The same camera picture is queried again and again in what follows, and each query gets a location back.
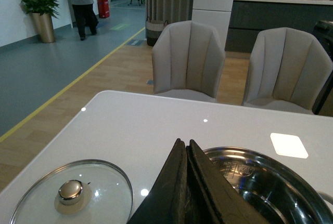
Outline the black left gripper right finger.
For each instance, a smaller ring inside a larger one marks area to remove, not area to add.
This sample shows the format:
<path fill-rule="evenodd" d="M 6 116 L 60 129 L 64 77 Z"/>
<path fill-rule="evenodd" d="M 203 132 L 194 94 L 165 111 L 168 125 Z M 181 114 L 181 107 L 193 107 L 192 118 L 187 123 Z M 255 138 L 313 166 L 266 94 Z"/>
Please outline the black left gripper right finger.
<path fill-rule="evenodd" d="M 186 223 L 268 223 L 233 188 L 194 140 L 186 147 L 189 206 Z"/>

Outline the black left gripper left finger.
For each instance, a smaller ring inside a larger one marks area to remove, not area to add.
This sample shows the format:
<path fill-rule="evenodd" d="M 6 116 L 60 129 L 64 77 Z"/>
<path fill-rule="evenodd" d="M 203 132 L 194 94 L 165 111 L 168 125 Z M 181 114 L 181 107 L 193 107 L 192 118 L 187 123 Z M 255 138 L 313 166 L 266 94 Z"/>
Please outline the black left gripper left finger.
<path fill-rule="evenodd" d="M 177 139 L 162 170 L 128 223 L 184 223 L 187 152 Z"/>

